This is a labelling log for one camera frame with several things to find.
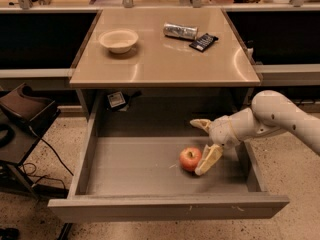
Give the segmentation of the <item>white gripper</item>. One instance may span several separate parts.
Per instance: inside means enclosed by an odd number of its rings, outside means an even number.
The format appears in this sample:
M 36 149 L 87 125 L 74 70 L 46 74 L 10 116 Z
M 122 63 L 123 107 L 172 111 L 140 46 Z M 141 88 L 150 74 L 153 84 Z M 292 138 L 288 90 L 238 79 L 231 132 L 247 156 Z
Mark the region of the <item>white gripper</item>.
M 240 144 L 233 116 L 222 116 L 212 122 L 209 119 L 192 119 L 190 124 L 206 133 L 209 132 L 209 137 L 214 143 L 212 146 L 204 147 L 202 158 L 195 169 L 198 176 L 205 174 L 221 158 L 223 148 L 231 149 Z

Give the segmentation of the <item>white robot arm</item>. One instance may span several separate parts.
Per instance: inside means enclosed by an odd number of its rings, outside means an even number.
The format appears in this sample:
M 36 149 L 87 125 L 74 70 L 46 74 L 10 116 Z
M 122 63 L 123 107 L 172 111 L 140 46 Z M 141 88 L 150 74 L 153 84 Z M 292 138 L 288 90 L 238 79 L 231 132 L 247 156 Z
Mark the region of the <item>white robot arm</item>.
M 272 90 L 254 96 L 251 106 L 213 121 L 193 119 L 193 127 L 204 130 L 212 145 L 206 145 L 195 173 L 205 174 L 222 156 L 223 151 L 250 139 L 287 131 L 316 154 L 320 154 L 320 119 L 297 107 L 287 97 Z

